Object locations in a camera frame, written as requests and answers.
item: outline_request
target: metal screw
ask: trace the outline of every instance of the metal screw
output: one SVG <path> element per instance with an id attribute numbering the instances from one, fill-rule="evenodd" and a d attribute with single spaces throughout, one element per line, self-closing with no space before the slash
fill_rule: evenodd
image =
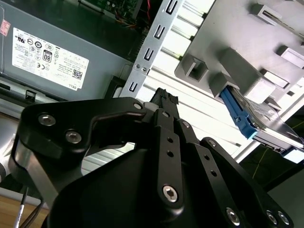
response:
<path id="1" fill-rule="evenodd" d="M 275 217 L 270 213 L 270 211 L 267 211 L 266 214 L 268 215 L 268 218 L 273 222 L 273 224 L 277 225 L 277 220 Z"/>
<path id="2" fill-rule="evenodd" d="M 239 226 L 241 222 L 239 221 L 238 215 L 234 212 L 231 208 L 226 208 L 226 213 L 229 218 L 229 220 L 235 225 Z"/>
<path id="3" fill-rule="evenodd" d="M 278 212 L 278 214 L 279 214 L 281 220 L 282 220 L 286 225 L 289 225 L 289 221 L 288 221 L 288 219 L 286 218 L 286 216 L 285 216 L 282 212 L 280 212 L 280 211 Z"/>
<path id="4" fill-rule="evenodd" d="M 166 113 L 166 112 L 162 112 L 162 114 L 163 114 L 164 116 L 166 116 L 166 117 L 169 117 L 169 114 Z"/>
<path id="5" fill-rule="evenodd" d="M 66 133 L 66 140 L 69 143 L 77 144 L 81 141 L 81 135 L 74 131 L 68 131 Z"/>
<path id="6" fill-rule="evenodd" d="M 38 121 L 40 124 L 42 124 L 44 126 L 48 126 L 48 127 L 53 126 L 56 123 L 55 118 L 48 114 L 40 115 L 38 117 Z"/>
<path id="7" fill-rule="evenodd" d="M 182 124 L 183 124 L 185 127 L 190 128 L 190 124 L 187 123 L 186 121 L 183 121 Z"/>
<path id="8" fill-rule="evenodd" d="M 177 201 L 177 192 L 173 187 L 166 185 L 162 188 L 162 192 L 168 201 L 172 203 L 175 203 Z"/>
<path id="9" fill-rule="evenodd" d="M 134 107 L 137 108 L 137 109 L 142 109 L 142 106 L 140 104 L 138 104 L 138 103 L 135 103 Z"/>
<path id="10" fill-rule="evenodd" d="M 209 143 L 212 145 L 212 146 L 216 146 L 217 144 L 214 142 L 214 141 L 212 141 L 211 139 L 209 140 Z"/>

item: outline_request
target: screw hole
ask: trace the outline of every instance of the screw hole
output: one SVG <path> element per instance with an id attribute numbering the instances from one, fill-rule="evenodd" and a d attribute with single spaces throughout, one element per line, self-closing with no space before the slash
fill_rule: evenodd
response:
<path id="1" fill-rule="evenodd" d="M 167 138 L 168 142 L 173 143 L 173 139 L 172 138 Z"/>
<path id="2" fill-rule="evenodd" d="M 217 173 L 216 172 L 214 172 L 213 170 L 211 170 L 211 174 L 213 175 L 213 176 L 217 176 Z"/>
<path id="3" fill-rule="evenodd" d="M 166 116 L 166 117 L 169 117 L 169 116 L 170 116 L 169 113 L 167 113 L 167 112 L 162 112 L 162 114 L 163 114 L 164 116 Z"/>
<path id="4" fill-rule="evenodd" d="M 171 151 L 167 151 L 167 155 L 168 155 L 169 157 L 171 157 L 171 158 L 174 157 L 174 154 L 173 154 Z"/>
<path id="5" fill-rule="evenodd" d="M 142 106 L 140 104 L 138 104 L 138 103 L 135 103 L 134 107 L 137 108 L 137 109 L 142 109 Z"/>

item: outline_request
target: black cable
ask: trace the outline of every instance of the black cable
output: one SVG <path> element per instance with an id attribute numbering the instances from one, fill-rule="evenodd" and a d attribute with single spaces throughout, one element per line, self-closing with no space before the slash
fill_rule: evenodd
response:
<path id="1" fill-rule="evenodd" d="M 26 220 L 22 223 L 20 228 L 28 228 L 34 220 L 37 218 L 39 212 L 43 207 L 44 201 L 41 200 L 40 204 L 32 211 L 32 213 L 26 218 Z"/>
<path id="2" fill-rule="evenodd" d="M 16 220 L 15 220 L 15 223 L 14 223 L 14 228 L 18 228 L 19 227 L 21 216 L 22 216 L 22 213 L 23 213 L 23 210 L 24 210 L 24 202 L 25 202 L 25 200 L 26 200 L 26 198 L 28 196 L 28 192 L 29 192 L 29 188 L 26 187 L 25 191 L 23 193 L 23 196 L 22 196 L 21 203 L 20 203 L 19 213 L 18 213 L 18 215 L 16 217 Z"/>

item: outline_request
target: metal sheet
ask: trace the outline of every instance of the metal sheet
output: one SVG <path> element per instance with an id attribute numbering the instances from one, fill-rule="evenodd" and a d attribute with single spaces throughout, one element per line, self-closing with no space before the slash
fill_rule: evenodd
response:
<path id="1" fill-rule="evenodd" d="M 300 3 L 278 0 L 261 0 L 258 3 L 278 12 L 282 15 L 282 21 L 294 30 L 304 31 L 304 8 Z M 210 93 L 210 77 L 220 71 L 227 73 L 218 61 L 221 51 L 231 47 L 258 71 L 266 69 L 291 84 L 283 91 L 276 89 L 272 93 L 275 100 L 287 93 L 304 73 L 277 55 L 276 51 L 281 45 L 299 47 L 301 39 L 279 25 L 266 24 L 250 14 L 253 4 L 250 0 L 217 0 L 186 52 L 203 59 L 210 74 L 196 82 L 180 76 L 182 70 L 178 67 L 176 75 Z"/>

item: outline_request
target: cable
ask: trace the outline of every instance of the cable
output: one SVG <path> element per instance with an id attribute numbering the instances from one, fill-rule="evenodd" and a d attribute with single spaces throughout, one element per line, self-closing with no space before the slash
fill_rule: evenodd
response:
<path id="1" fill-rule="evenodd" d="M 256 175 L 256 173 L 257 173 L 258 167 L 260 166 L 260 163 L 261 163 L 262 159 L 264 158 L 264 156 L 265 156 L 267 150 L 268 150 L 268 148 L 264 151 L 264 153 L 263 153 L 263 155 L 262 155 L 260 161 L 258 162 L 257 167 L 256 167 L 256 170 L 255 170 L 255 173 L 254 173 L 253 176 L 252 176 L 252 179 L 254 179 L 254 177 L 255 177 L 255 175 Z"/>
<path id="2" fill-rule="evenodd" d="M 151 22 L 151 17 L 150 17 L 151 3 L 150 3 L 150 0 L 147 0 L 147 4 L 148 4 L 147 16 L 148 16 L 149 22 Z"/>
<path id="3" fill-rule="evenodd" d="M 20 203 L 20 209 L 19 209 L 19 213 L 16 217 L 16 220 L 15 220 L 15 223 L 14 223 L 14 228 L 18 228 L 19 227 L 19 223 L 20 223 L 20 220 L 21 220 L 21 217 L 22 217 L 22 213 L 23 213 L 23 210 L 24 210 L 24 203 L 25 203 L 25 200 L 28 196 L 28 192 L 29 192 L 29 188 L 26 187 L 25 188 L 25 191 L 23 193 L 23 196 L 22 196 L 22 200 L 21 200 L 21 203 Z"/>
<path id="4" fill-rule="evenodd" d="M 27 219 L 22 223 L 20 228 L 28 228 L 34 222 L 39 212 L 41 211 L 43 204 L 44 201 L 41 200 L 40 204 L 32 211 L 32 213 L 27 217 Z"/>
<path id="5" fill-rule="evenodd" d="M 297 124 L 296 126 L 292 127 L 291 129 L 294 129 L 294 128 L 300 126 L 302 123 L 304 123 L 304 121 L 300 122 L 299 124 Z"/>

